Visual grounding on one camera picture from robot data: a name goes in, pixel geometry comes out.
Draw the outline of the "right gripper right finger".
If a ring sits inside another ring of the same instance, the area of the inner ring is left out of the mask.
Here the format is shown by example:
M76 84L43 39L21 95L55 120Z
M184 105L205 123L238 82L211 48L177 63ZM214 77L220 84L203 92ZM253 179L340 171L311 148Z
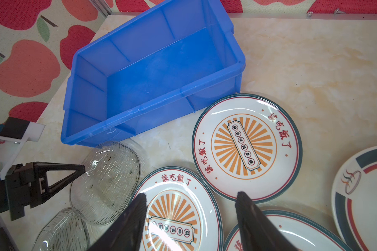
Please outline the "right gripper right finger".
M243 191L235 202L244 251L296 251L292 245Z

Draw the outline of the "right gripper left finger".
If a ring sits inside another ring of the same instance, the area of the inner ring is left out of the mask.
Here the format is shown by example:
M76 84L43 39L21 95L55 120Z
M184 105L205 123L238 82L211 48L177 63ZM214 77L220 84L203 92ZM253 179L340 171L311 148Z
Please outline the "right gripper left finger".
M138 194L89 251L138 251L147 214L144 193Z

